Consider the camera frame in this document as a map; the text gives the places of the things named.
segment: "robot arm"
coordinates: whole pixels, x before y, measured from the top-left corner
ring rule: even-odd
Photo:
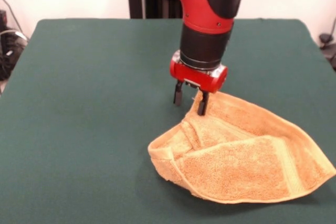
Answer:
[[[240,0],[180,0],[183,27],[180,49],[171,61],[171,74],[178,80],[174,102],[179,104],[182,84],[203,92],[199,114],[204,115],[208,93],[223,85],[227,68],[221,65],[230,39]]]

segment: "table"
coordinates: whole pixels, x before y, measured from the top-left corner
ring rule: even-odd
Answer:
[[[189,110],[169,73],[178,19],[42,20],[0,98],[0,223],[334,223],[336,180],[220,205],[161,179],[148,144]],[[302,127],[336,165],[336,76],[298,20],[239,19],[223,92]]]

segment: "terry cloth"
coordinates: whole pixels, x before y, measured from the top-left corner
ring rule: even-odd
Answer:
[[[148,146],[158,174],[195,197],[223,204],[272,203],[312,193],[336,169],[300,127],[229,94],[211,94]]]

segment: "green tablecloth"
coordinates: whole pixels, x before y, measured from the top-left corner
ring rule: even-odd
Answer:
[[[0,99],[0,223],[335,223],[336,180],[275,205],[220,205],[162,180],[147,145],[172,103],[180,20],[43,20]],[[336,75],[297,20],[237,20],[222,91],[299,125],[336,164]]]

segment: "towel fold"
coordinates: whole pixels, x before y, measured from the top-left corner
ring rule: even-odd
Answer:
[[[234,96],[199,92],[182,122],[148,146],[158,174],[195,197],[222,204],[303,197],[336,169],[301,128]]]

